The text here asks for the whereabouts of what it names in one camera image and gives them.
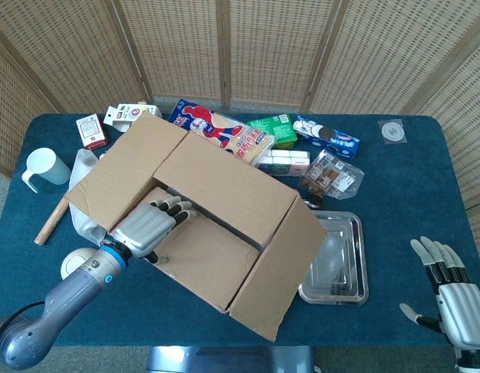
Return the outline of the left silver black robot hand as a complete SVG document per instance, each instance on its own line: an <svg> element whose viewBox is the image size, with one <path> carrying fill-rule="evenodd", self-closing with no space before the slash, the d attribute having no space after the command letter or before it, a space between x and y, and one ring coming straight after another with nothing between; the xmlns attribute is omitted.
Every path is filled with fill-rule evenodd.
<svg viewBox="0 0 480 373"><path fill-rule="evenodd" d="M181 197L152 200L136 207L110 235L115 242L128 248L132 257L145 258L152 264L164 264L169 259L159 256L155 248L173 229L195 214L192 203Z"/></svg>

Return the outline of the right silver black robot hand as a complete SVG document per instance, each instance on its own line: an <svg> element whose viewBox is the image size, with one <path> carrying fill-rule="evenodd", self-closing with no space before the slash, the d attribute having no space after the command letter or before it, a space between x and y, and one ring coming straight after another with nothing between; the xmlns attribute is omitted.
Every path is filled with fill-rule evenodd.
<svg viewBox="0 0 480 373"><path fill-rule="evenodd" d="M450 246L425 236L410 245L426 270L440 318L420 314L405 303L399 305L402 313L416 325L445 335L458 350L480 350L480 290L462 259Z"/></svg>

